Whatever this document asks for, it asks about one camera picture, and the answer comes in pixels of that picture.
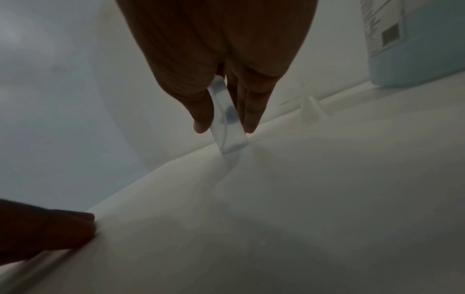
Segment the bottle label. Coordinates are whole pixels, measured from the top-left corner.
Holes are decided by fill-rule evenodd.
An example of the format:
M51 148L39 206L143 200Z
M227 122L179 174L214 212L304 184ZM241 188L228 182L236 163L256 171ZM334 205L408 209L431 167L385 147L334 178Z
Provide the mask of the bottle label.
M374 56L405 38L404 14L439 0L360 0L368 55Z

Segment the white wall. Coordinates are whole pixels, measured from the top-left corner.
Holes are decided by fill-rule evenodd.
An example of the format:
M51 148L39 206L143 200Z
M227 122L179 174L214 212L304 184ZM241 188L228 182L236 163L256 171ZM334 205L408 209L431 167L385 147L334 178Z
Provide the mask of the white wall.
M0 197L87 209L213 142L157 86L114 4L98 7L1 2ZM299 107L300 80L319 98L367 80L366 59L358 1L320 0L263 122Z

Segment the bottle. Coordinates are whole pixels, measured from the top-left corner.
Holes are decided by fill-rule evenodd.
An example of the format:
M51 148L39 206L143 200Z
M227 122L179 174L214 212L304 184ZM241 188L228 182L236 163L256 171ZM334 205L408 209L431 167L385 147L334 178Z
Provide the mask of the bottle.
M465 69L465 0L360 0L372 83L407 86Z

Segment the blue liquid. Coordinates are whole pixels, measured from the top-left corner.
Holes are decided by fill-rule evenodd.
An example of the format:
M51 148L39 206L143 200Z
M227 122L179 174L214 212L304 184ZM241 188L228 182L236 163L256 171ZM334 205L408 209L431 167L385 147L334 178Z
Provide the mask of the blue liquid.
M441 0L407 14L405 38L369 58L372 83L415 85L465 69L465 0Z

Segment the hand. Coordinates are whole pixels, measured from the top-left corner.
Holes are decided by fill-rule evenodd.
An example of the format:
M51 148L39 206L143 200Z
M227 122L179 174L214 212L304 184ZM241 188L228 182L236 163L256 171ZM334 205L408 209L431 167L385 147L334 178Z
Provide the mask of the hand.
M117 0L158 84L203 133L206 90L226 75L239 118L255 131L309 30L317 0Z
M0 265L44 250L78 248L95 234L94 215L0 200Z

